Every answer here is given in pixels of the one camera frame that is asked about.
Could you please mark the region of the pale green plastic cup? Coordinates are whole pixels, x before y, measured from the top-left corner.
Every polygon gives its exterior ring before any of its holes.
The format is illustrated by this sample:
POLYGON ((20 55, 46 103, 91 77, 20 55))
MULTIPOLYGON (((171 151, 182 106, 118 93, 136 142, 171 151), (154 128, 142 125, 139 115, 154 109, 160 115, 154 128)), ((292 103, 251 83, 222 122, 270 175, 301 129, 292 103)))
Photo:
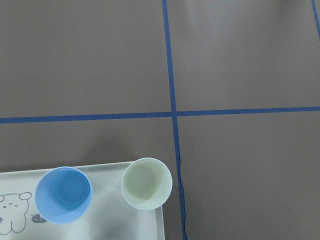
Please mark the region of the pale green plastic cup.
POLYGON ((173 178, 160 160, 144 157, 130 163, 121 179, 126 202, 135 209, 151 211, 161 207, 170 197, 173 178))

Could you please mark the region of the light blue plastic cup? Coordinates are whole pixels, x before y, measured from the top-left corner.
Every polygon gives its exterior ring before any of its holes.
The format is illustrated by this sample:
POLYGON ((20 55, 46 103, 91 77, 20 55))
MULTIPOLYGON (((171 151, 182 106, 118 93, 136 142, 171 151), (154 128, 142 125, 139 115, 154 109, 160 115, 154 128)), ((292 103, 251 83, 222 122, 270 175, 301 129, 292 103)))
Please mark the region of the light blue plastic cup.
POLYGON ((93 187, 81 170, 62 166, 48 171, 39 180, 34 204, 39 215, 54 224, 69 224, 90 208, 93 187))

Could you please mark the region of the cream plastic tray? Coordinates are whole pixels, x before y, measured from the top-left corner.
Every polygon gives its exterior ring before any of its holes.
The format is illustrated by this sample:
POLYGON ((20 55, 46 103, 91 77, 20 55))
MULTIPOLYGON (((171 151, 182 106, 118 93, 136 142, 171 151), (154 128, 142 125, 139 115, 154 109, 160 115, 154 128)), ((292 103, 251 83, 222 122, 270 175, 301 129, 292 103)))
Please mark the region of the cream plastic tray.
POLYGON ((29 199, 23 231, 1 235, 2 240, 163 240, 163 210, 138 210, 123 197, 121 182, 129 162, 78 166, 92 184, 87 212, 68 224, 44 222, 34 199, 29 199))

